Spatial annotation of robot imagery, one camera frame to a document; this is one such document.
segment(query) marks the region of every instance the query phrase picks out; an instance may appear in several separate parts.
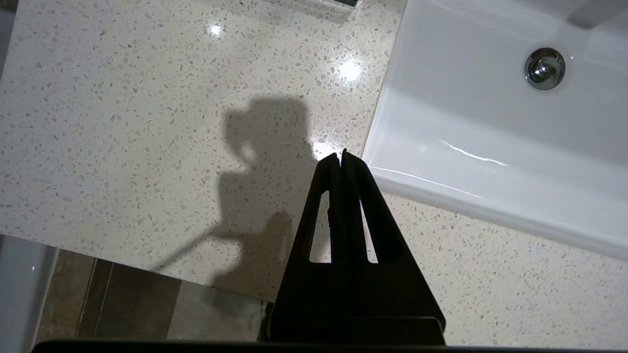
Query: terrazzo countertop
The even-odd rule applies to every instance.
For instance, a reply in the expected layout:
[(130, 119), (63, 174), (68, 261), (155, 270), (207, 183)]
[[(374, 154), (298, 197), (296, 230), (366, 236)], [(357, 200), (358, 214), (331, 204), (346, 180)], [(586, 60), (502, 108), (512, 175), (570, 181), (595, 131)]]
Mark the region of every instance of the terrazzo countertop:
[[(362, 151), (404, 6), (21, 0), (1, 232), (272, 301), (317, 160)], [(449, 344), (628, 349), (624, 262), (386, 200)]]

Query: chrome drain plug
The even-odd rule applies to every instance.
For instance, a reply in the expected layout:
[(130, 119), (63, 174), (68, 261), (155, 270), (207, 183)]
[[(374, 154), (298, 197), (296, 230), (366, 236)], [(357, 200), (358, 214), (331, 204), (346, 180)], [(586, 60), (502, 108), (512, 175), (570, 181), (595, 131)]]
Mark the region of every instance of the chrome drain plug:
[(535, 89), (556, 87), (565, 76), (565, 59), (552, 48), (540, 48), (530, 54), (524, 66), (526, 81)]

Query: white ceramic basin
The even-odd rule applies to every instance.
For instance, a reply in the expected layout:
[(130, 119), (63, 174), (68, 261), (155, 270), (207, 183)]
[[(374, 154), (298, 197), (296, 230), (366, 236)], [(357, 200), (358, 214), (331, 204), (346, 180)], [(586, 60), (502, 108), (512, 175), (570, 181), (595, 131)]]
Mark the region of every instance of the white ceramic basin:
[[(380, 187), (628, 258), (627, 1), (408, 1), (363, 158)], [(540, 91), (527, 56), (565, 79)]]

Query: speckled countertop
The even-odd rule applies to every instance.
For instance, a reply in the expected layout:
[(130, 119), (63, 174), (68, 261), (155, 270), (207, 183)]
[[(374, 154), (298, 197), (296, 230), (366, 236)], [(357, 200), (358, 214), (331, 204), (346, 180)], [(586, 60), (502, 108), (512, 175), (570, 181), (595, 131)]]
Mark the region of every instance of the speckled countertop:
[[(21, 0), (0, 231), (273, 300), (317, 160), (362, 151), (404, 5)], [(386, 200), (449, 344), (628, 348), (624, 262)]]

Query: white sink basin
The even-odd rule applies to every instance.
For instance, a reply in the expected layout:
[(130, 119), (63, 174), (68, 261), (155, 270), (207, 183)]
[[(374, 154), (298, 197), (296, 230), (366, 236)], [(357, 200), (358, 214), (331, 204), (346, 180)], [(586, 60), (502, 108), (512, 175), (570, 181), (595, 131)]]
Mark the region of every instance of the white sink basin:
[[(408, 1), (363, 155), (380, 187), (628, 259), (626, 6)], [(546, 91), (542, 47), (566, 59)]]

